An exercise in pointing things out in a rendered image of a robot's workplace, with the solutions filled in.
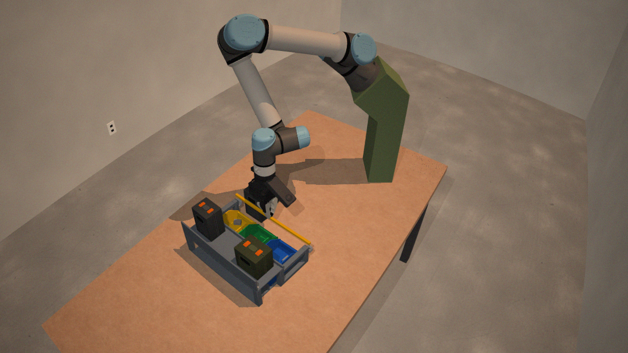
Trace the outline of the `grey metal shelf rack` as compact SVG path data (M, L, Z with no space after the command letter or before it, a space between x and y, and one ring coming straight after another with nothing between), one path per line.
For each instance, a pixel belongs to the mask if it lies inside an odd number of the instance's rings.
M308 253L313 251L311 245L304 244L283 265L273 259L273 268L257 280L237 265L234 247L245 239L242 235L224 223L226 231L211 242L197 230L196 224L191 228L182 221L181 224L189 250L258 307L263 304L262 297L276 284L284 285L308 262ZM275 276L277 280L269 286Z

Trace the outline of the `green open bin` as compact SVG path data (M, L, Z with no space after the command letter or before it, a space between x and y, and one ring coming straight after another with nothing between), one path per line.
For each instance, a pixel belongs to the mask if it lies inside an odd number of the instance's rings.
M238 233L244 238L251 234L264 244L268 243L271 239L277 239L274 234L271 234L271 232L261 227L260 224L248 224L248 226Z

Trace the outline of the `yellow bar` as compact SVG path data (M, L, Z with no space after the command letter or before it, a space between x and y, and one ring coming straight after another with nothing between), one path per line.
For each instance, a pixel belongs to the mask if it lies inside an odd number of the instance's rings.
M254 204L252 204L251 202L249 202L247 199L245 199L244 197L242 197L239 194L235 195L237 198L241 199L243 202L245 202L246 204L248 204L249 206L251 206L253 209L257 210L258 212L260 212L262 215L264 215L263 211L258 208L257 206L255 206ZM264 215L265 216L265 215ZM273 218L272 216L270 217L270 220L273 221L274 223L278 224L279 226L281 226L282 228L284 228L286 231L289 231L292 235L295 235L297 238L299 238L301 241L303 241L304 243L307 243L308 245L311 244L310 241L308 241L306 238L304 238L303 236L301 236L300 234L297 234L295 231L293 231L292 229L290 229L289 227L285 226L285 224L280 223L280 221L276 220L275 218Z

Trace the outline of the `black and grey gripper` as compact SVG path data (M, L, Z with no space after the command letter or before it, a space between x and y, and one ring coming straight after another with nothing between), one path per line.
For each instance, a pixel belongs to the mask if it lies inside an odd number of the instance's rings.
M254 172L254 167L251 167L251 171ZM253 195L253 197L256 199L261 199L260 202L257 203L257 206L259 206L260 209L263 210L265 217L268 219L270 219L271 216L273 217L276 206L279 202L275 195L265 186L265 181L267 179L272 179L274 176L275 173L264 177L255 174L254 178L248 183L249 194ZM271 208L271 211L269 210L269 208Z

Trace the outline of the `blue bin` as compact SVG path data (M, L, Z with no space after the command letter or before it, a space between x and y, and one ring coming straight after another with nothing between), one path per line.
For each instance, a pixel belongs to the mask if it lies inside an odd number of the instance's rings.
M266 245L273 249L273 258L282 265L297 252L297 250L292 248L287 243L284 243L284 241L282 241L281 239L270 240L268 243L266 243ZM288 255L288 257L284 261L282 261L282 259L284 259L286 255ZM275 283L276 280L277 279L275 276L272 280L270 280L270 282L268 282L269 286Z

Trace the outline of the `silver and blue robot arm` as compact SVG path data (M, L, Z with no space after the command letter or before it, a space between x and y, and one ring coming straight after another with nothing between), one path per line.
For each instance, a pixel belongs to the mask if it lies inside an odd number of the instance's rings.
M279 50L318 55L342 75L356 93L370 87L380 72L380 66L373 61L377 47L367 33L322 33L271 25L254 14L239 14L219 30L217 43L261 124L262 128L253 132L252 148L254 172L262 177L275 173L276 155L308 147L311 138L305 126L284 127L254 65L252 53ZM296 200L276 175L267 179L265 186L285 208Z

